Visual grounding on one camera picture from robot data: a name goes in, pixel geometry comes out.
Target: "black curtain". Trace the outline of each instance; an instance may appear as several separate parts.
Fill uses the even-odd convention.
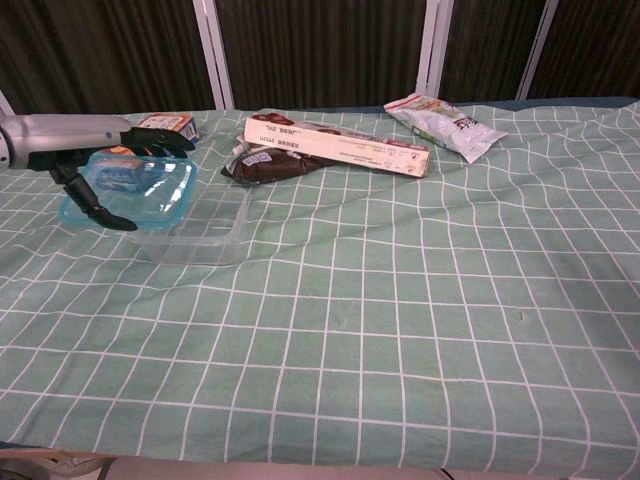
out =
[[[214,108],[191,0],[3,0],[0,90],[16,113]]]
[[[381,105],[415,90],[425,0],[217,0],[236,108]]]
[[[512,100],[535,39],[544,0],[456,0],[439,97]]]
[[[530,98],[640,97],[640,1],[561,0]]]

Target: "robotic finger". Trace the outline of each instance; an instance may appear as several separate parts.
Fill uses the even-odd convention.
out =
[[[136,128],[109,115],[17,115],[0,118],[0,168],[48,171],[69,197],[98,225],[132,231],[131,220],[113,215],[78,168],[99,150],[116,145],[155,156],[186,158],[193,144],[178,132]]]

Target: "plastic lid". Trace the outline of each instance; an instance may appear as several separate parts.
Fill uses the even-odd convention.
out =
[[[114,215],[136,223],[138,230],[170,229],[187,211],[197,176],[191,160],[94,153],[82,175]],[[95,227],[78,206],[65,198],[62,222]]]

